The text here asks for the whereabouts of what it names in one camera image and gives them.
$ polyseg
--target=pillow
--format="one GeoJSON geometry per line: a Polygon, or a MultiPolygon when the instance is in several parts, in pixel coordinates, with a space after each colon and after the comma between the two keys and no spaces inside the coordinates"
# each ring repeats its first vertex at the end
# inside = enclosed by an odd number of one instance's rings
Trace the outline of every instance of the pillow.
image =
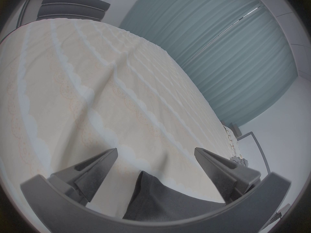
{"type": "Polygon", "coordinates": [[[228,134],[230,146],[231,146],[231,149],[233,152],[233,157],[236,156],[236,157],[240,157],[241,159],[243,159],[243,157],[241,155],[241,151],[239,149],[238,140],[236,139],[234,133],[228,127],[224,126],[224,128],[228,134]]]}

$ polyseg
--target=gray fabric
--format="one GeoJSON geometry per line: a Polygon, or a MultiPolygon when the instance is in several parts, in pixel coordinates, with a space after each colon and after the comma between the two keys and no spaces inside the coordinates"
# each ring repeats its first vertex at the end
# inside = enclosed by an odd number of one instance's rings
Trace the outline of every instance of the gray fabric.
{"type": "Polygon", "coordinates": [[[163,222],[199,216],[225,206],[187,196],[163,185],[142,171],[136,182],[124,219],[163,222]]]}
{"type": "Polygon", "coordinates": [[[236,163],[238,163],[238,164],[240,164],[240,165],[242,165],[242,166],[246,166],[246,167],[248,167],[248,161],[246,160],[246,159],[241,159],[240,157],[231,157],[230,158],[230,160],[231,161],[234,161],[234,162],[236,162],[236,163]]]}

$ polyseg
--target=curtain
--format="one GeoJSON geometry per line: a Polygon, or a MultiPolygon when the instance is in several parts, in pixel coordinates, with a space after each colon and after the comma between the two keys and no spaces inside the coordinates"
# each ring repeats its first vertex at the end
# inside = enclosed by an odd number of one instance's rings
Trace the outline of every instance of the curtain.
{"type": "Polygon", "coordinates": [[[226,124],[255,118],[297,77],[284,34],[258,0],[138,0],[120,27],[166,50],[226,124]]]}

